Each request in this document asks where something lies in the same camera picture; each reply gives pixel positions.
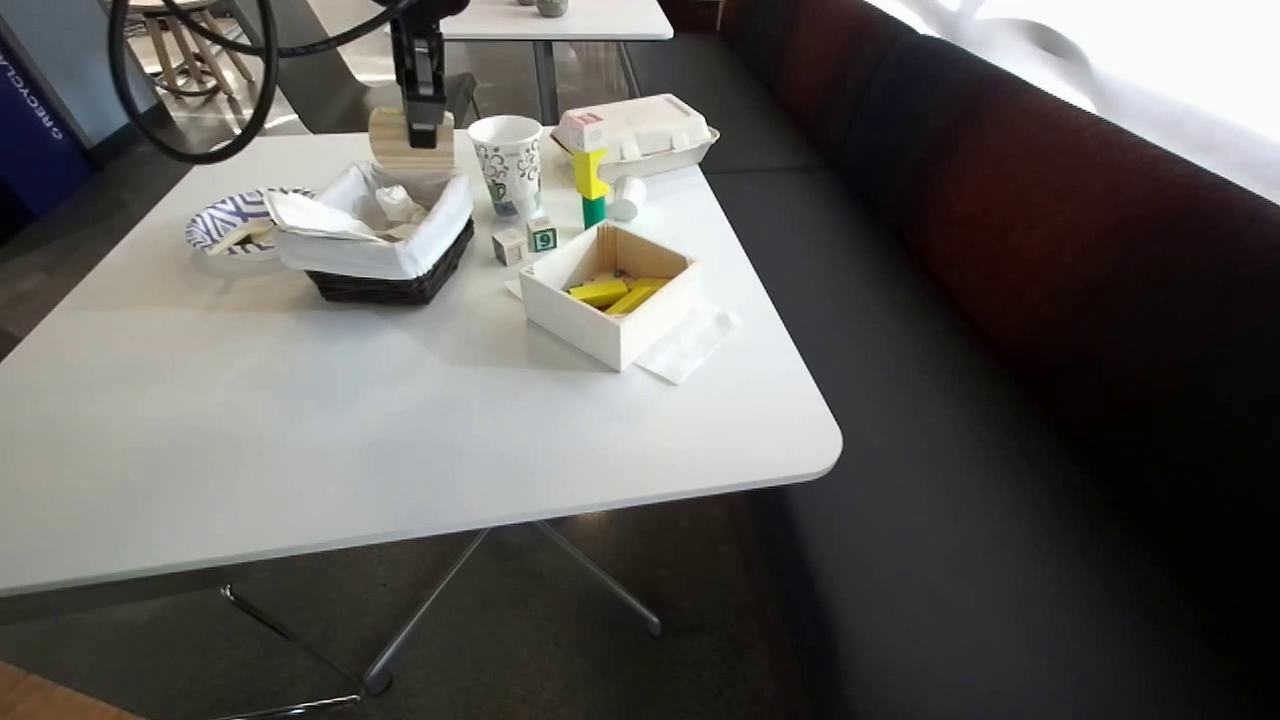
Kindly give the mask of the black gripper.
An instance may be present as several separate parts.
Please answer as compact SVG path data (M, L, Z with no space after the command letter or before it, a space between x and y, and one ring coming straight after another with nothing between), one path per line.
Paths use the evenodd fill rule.
M430 15L392 21L392 61L410 148L445 144L445 37Z

